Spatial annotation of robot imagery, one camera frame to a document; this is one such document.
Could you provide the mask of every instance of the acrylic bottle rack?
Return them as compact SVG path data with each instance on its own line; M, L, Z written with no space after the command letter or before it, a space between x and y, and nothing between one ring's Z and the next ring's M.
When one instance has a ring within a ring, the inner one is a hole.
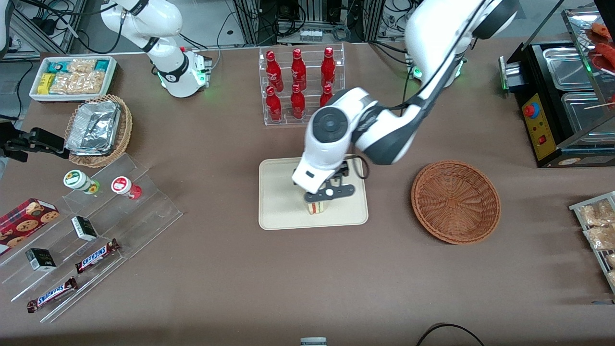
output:
M293 64L292 49L296 47L275 46L261 48L258 53L258 74L261 84L261 98L263 99L263 118L265 125L288 125L288 124L307 124L314 112L320 108L320 96L322 95L322 85L320 83L320 65L325 56L325 48L333 48L333 59L335 60L335 82L333 83L332 94L346 87L345 70L344 70L344 45L343 44L314 44L297 46L301 49L303 61L306 64L307 73L307 88L303 91L306 99L306 114L303 119L295 119L292 115L292 106L290 96L292 95L293 77L290 67ZM276 61L282 69L282 81L284 82L284 90L277 93L282 103L282 121L274 123L267 112L267 104L265 98L265 88L269 85L267 79L267 59L265 53L272 50L276 53Z

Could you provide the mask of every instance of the wicker basket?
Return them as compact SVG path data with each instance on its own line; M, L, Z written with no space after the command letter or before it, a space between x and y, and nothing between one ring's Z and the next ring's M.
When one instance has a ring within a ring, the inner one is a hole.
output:
M130 131L132 130L132 115L130 114L130 109L128 109L126 103L124 103L122 99L115 95L99 96L92 100L88 100L85 103L95 103L103 101L113 101L118 103L122 107L119 124L117 125L117 135L114 144L115 149L108 156L77 156L70 154L68 159L72 163L91 168L105 167L106 165L120 157L128 147L128 142L130 141ZM68 135L73 128L73 121L75 120L76 114L77 110L73 112L71 119L68 121L68 127L66 128L66 131L64 131L65 140L68 138Z
M427 231L451 244L485 240L501 215L493 184L479 170L460 161L427 165L416 176L410 199Z

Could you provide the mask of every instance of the small jar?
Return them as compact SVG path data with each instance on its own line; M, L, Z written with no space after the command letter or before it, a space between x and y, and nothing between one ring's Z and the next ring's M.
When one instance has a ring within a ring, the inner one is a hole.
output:
M73 190L83 191L86 195L95 194L100 188L98 181L88 177L78 169L73 169L64 176L64 185Z
M126 196L130 199L141 197L141 187L135 185L127 177L117 177L111 183L111 189L118 195Z

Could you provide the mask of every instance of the brown tablecloth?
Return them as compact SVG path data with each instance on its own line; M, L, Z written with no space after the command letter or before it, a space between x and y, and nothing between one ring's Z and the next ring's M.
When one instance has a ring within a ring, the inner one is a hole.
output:
M258 49L224 51L212 86L187 99L160 87L145 54L117 55L115 94L134 117L128 152L185 215L52 324L0 286L0 344L413 345L437 322L488 345L614 344L615 306L590 305L613 295L567 206L615 190L615 170L536 168L520 111L499 90L497 57L519 42L468 52L406 156L372 166L366 224L282 231L258 225L258 165L300 156L304 127L264 126ZM346 58L347 87L401 101L401 64L367 44L346 44ZM24 128L62 134L74 107L33 102ZM414 176L441 159L474 165L498 189L502 219L486 241L447 245L412 213ZM0 214L29 197L55 201L72 168L40 153L11 162ZM472 339L439 330L425 345L453 342Z

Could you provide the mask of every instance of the skewer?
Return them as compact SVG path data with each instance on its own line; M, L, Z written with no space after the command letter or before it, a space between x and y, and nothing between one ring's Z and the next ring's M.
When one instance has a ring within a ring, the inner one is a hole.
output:
M584 110L590 110L592 108L598 108L598 107L604 107L604 106L610 106L610 105L615 105L615 102L609 102L609 103L604 103L602 105L596 105L596 106L590 106L590 107L585 107L583 108Z

